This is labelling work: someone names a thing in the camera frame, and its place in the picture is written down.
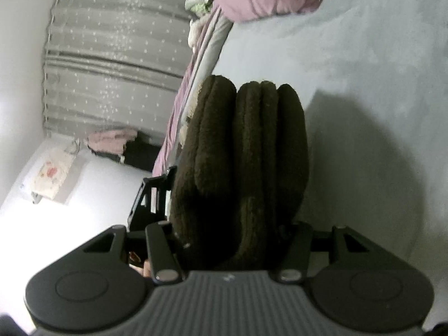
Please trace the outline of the white plush toy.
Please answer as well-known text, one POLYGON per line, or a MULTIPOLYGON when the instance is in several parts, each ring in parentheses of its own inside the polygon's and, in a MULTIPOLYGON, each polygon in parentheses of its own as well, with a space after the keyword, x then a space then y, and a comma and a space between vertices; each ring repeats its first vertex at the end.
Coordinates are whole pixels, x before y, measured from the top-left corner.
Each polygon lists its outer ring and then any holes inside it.
POLYGON ((199 37, 201 35, 202 29, 205 26, 205 23, 207 22, 208 17, 207 15, 204 15, 201 18, 198 18, 196 20, 190 21, 190 30, 188 33, 188 46, 194 51, 196 49, 196 44, 199 40, 199 37))

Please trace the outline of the dark brown patterned sweater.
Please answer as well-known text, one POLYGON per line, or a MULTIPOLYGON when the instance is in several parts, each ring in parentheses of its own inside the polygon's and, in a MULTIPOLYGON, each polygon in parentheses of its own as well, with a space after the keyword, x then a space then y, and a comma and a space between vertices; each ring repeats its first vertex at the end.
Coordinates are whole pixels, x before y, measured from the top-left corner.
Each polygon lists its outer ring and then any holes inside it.
POLYGON ((175 234, 201 262, 264 260, 286 242, 308 176, 304 109, 291 86, 207 77, 172 190, 175 234))

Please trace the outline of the hanging pink black clothes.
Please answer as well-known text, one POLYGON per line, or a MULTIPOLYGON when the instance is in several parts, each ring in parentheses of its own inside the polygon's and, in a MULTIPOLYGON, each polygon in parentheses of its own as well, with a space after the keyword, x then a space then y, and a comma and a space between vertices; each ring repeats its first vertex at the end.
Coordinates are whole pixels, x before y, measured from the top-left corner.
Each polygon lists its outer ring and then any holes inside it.
POLYGON ((86 145, 96 156, 149 172, 161 148, 148 135, 130 128, 96 131, 87 137, 86 145))

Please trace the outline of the light blue bed sheet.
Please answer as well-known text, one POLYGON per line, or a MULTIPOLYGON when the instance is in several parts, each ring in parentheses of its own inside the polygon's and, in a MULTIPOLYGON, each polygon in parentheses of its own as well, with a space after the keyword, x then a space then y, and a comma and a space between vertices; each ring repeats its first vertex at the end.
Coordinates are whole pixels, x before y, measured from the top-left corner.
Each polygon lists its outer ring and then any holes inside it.
POLYGON ((447 320, 447 0, 323 0, 233 26, 214 69, 299 95, 310 180, 299 213, 347 225, 430 279, 447 320))

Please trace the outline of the pink grey duvet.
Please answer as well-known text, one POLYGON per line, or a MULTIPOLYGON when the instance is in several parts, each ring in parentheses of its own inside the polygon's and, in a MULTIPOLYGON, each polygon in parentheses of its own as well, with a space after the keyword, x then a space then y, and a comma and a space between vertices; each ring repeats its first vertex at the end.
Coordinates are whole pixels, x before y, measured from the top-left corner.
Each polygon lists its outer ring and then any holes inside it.
POLYGON ((233 22, 225 17, 220 7, 212 10, 200 33, 196 52, 192 55, 181 86, 175 96, 165 139, 155 160, 152 176, 157 177, 164 174, 169 164, 173 162, 172 157, 177 151, 178 132, 185 121, 186 107, 191 101, 191 95, 212 74, 232 26, 233 22))

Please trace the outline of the white wall-mounted unit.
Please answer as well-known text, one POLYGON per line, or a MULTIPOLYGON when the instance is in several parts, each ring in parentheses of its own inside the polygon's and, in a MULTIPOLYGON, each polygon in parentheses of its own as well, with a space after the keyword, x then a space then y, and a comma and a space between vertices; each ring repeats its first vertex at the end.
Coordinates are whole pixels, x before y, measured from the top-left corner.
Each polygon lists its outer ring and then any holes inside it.
POLYGON ((80 139, 46 139, 25 168, 20 190, 33 204, 43 200, 65 203, 85 164, 80 139))

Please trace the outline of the grey dotted curtain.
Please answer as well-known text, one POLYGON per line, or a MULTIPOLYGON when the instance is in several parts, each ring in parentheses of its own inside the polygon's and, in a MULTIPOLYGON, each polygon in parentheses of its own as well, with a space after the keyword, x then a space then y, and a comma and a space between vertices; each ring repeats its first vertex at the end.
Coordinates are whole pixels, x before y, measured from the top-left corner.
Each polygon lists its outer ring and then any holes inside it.
POLYGON ((133 128, 158 146, 191 60, 185 0, 55 0, 43 125, 85 137, 133 128))

